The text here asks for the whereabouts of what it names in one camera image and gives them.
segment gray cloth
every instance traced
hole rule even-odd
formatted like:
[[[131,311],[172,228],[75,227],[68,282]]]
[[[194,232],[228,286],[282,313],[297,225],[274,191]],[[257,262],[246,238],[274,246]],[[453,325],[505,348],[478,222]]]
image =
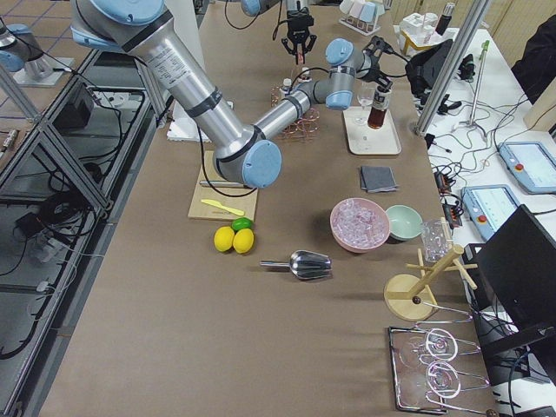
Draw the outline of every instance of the gray cloth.
[[[361,189],[368,193],[396,191],[398,184],[390,167],[361,167]]]

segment person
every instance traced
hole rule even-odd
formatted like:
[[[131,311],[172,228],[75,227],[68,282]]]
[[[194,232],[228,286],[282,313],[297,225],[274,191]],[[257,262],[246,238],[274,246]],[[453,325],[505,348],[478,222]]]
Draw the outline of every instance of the person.
[[[527,41],[523,57],[512,72],[529,101],[535,103],[556,77],[556,15],[541,24]]]

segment bowl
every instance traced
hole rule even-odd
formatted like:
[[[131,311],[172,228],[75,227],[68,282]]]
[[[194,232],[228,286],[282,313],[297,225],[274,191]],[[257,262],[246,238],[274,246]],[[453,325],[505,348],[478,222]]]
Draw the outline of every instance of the bowl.
[[[396,205],[386,210],[390,220],[390,235],[398,241],[409,241],[420,235],[423,219],[408,206]]]
[[[390,235],[386,211],[365,198],[348,198],[330,214],[332,235],[340,246],[364,254],[382,245]]]

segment computer monitor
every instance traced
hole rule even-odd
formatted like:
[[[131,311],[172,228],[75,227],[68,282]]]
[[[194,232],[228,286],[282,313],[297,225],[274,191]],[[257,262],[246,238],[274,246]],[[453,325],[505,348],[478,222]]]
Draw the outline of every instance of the computer monitor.
[[[556,242],[521,205],[485,243],[477,263],[519,330],[506,344],[494,342],[497,348],[529,346],[556,382]],[[498,353],[488,346],[485,352]]]

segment pink bowl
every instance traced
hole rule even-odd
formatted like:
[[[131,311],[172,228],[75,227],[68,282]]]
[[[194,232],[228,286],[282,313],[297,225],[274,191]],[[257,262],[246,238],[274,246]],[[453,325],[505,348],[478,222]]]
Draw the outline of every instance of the pink bowl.
[[[365,198],[342,200],[330,214],[332,235],[340,246],[364,254],[382,245],[390,235],[386,211]]]

